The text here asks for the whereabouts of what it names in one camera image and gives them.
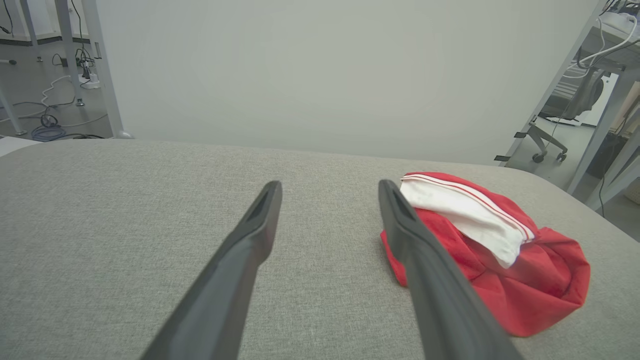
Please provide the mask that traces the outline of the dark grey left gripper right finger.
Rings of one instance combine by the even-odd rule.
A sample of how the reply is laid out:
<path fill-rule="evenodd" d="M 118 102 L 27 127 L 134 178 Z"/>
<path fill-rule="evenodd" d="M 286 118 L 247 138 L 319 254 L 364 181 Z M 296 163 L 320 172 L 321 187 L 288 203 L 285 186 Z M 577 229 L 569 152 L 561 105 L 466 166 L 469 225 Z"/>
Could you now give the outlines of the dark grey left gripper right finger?
<path fill-rule="evenodd" d="M 378 183 L 387 244 L 405 269 L 427 360 L 521 360 L 454 259 L 425 226 L 395 182 Z"/>

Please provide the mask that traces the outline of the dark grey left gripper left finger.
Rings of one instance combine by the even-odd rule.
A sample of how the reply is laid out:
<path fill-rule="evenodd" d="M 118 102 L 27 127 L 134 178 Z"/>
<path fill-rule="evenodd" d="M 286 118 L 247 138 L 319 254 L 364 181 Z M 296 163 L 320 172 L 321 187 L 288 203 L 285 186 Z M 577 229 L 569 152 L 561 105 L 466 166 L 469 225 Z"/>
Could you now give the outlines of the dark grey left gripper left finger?
<path fill-rule="evenodd" d="M 274 246 L 281 204 L 281 182 L 268 182 L 202 269 L 142 359 L 237 359 L 258 269 Z"/>

